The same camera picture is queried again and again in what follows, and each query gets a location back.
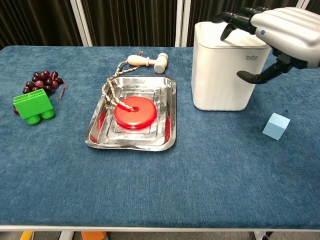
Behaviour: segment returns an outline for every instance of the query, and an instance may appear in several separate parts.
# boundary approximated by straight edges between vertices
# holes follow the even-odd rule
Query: table leg
[[[74,233],[74,231],[62,231],[59,240],[72,240]]]
[[[265,231],[254,231],[255,240],[263,240],[263,237],[266,235]]]

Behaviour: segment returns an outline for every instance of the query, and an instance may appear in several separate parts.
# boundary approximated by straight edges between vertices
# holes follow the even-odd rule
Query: white trash can
[[[237,72],[261,73],[270,53],[265,42],[240,29],[221,41],[226,25],[208,21],[195,25],[191,86],[193,103],[200,110],[243,110],[255,84]]]

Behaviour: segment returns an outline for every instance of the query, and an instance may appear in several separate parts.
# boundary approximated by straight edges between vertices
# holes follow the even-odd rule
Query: black curtain
[[[311,0],[306,9],[320,15],[320,0]]]
[[[194,45],[195,24],[210,19],[220,12],[234,12],[243,7],[294,7],[298,0],[191,0],[187,46]]]
[[[94,46],[175,45],[176,0],[82,0]]]
[[[0,49],[82,46],[69,0],[0,0]]]

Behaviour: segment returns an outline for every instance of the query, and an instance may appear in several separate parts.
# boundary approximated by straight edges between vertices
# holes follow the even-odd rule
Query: blue table
[[[120,61],[169,55],[177,137],[163,152],[99,150],[84,136],[105,78]],[[0,52],[0,225],[320,229],[320,71],[293,69],[257,85],[243,111],[200,111],[192,48],[10,46]],[[274,62],[271,56],[266,65]],[[13,113],[33,72],[68,83],[56,116],[27,125]],[[154,76],[152,67],[129,75]],[[262,131],[289,119],[276,141]]]

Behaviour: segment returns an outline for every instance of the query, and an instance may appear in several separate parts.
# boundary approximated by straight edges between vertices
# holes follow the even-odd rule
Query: white mallet
[[[154,71],[157,74],[162,74],[165,72],[166,67],[168,65],[168,55],[165,53],[160,53],[156,60],[150,59],[150,57],[143,57],[138,55],[130,55],[128,56],[128,64],[132,66],[144,66],[149,67],[150,65],[154,65]]]

